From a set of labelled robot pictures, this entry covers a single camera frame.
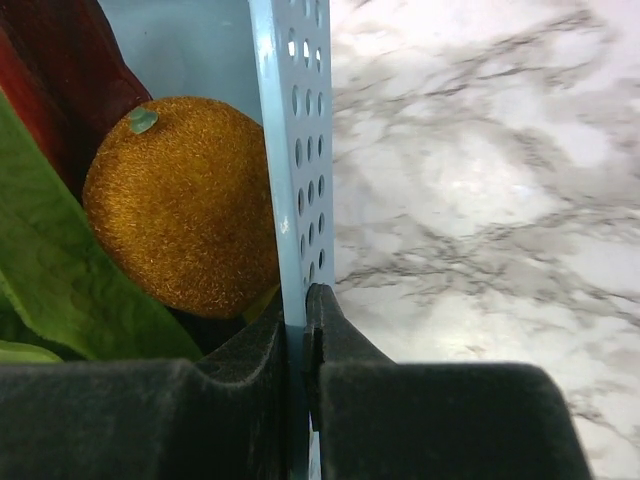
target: marble countertop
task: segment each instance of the marble countertop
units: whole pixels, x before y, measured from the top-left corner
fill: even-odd
[[[640,478],[640,2],[332,0],[337,292],[396,361],[514,360]]]

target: red leaf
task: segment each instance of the red leaf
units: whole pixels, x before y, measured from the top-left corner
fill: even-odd
[[[0,0],[0,88],[77,199],[104,136],[151,99],[97,0]]]

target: leaf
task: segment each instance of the leaf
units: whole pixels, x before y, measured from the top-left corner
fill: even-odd
[[[62,360],[82,360],[83,357],[59,343],[45,340],[31,331],[20,319],[9,299],[0,292],[0,340],[25,343],[53,352]]]
[[[86,216],[0,95],[0,290],[40,337],[90,360],[201,353],[98,246]]]
[[[79,200],[98,146],[151,100],[98,0],[0,0],[0,88]]]
[[[0,340],[0,363],[57,363],[62,359],[41,347]]]
[[[275,296],[275,294],[278,293],[279,291],[280,291],[280,284],[276,285],[275,287],[271,287],[264,294],[262,294],[258,299],[256,299],[256,301],[253,302],[249,306],[249,308],[247,308],[242,314],[242,316],[244,317],[244,321],[247,324],[251,324],[255,322],[258,318],[260,318],[260,315],[262,315],[262,312],[266,310],[266,308],[271,303],[271,300],[273,300],[273,297]]]

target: gray marble veining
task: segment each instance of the gray marble veining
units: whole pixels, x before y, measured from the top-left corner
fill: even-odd
[[[332,0],[337,291],[397,361],[514,360],[640,478],[640,2]]]

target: blue container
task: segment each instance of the blue container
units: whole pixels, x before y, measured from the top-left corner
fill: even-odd
[[[99,2],[154,98],[214,98],[264,127],[294,398],[292,478],[319,478],[300,365],[308,286],[335,280],[329,0]]]

